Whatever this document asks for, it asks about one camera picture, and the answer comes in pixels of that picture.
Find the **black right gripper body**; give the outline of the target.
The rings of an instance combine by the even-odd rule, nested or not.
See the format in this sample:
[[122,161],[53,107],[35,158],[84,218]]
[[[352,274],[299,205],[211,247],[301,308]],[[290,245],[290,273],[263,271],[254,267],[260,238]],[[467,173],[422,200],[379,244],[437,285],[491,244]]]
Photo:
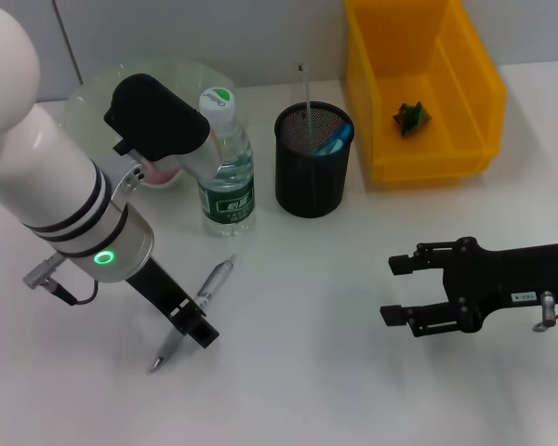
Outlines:
[[445,266],[443,285],[450,303],[464,300],[470,307],[462,333],[480,331],[485,318],[500,309],[550,312],[552,304],[543,299],[552,296],[558,305],[558,243],[489,251],[469,238]]

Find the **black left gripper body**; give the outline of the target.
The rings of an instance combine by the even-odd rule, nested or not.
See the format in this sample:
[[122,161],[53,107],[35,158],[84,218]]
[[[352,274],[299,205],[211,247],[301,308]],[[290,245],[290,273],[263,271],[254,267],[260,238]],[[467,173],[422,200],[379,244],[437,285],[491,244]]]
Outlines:
[[173,308],[176,308],[184,299],[191,299],[152,257],[126,281],[168,320]]

